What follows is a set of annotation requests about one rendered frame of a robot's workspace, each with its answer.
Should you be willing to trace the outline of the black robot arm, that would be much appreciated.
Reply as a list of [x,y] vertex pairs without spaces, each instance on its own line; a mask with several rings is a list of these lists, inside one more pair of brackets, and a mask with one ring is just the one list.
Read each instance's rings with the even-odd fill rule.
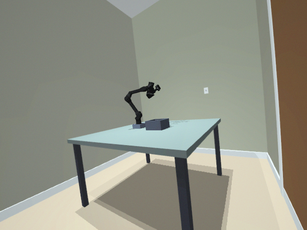
[[[154,86],[154,83],[153,82],[149,82],[148,86],[143,86],[139,89],[136,89],[136,90],[133,90],[133,91],[129,91],[129,93],[126,95],[126,97],[124,98],[124,100],[129,103],[129,105],[132,107],[132,109],[134,110],[135,114],[136,114],[136,117],[135,117],[135,120],[136,120],[136,124],[142,124],[141,123],[141,117],[142,117],[142,113],[140,111],[137,110],[137,108],[134,106],[134,104],[132,103],[131,101],[131,96],[132,94],[134,93],[138,93],[138,92],[146,92],[147,93],[149,91],[151,91],[151,89],[153,88]],[[149,90],[149,91],[148,91]]]

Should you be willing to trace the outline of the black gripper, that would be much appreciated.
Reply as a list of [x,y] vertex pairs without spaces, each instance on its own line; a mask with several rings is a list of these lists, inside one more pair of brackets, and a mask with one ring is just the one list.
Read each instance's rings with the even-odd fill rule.
[[151,97],[153,97],[154,96],[154,93],[158,90],[160,90],[161,88],[160,88],[160,86],[159,85],[156,85],[155,86],[156,87],[156,89],[151,89],[151,91],[149,91],[147,94],[146,94],[146,96],[150,99]]

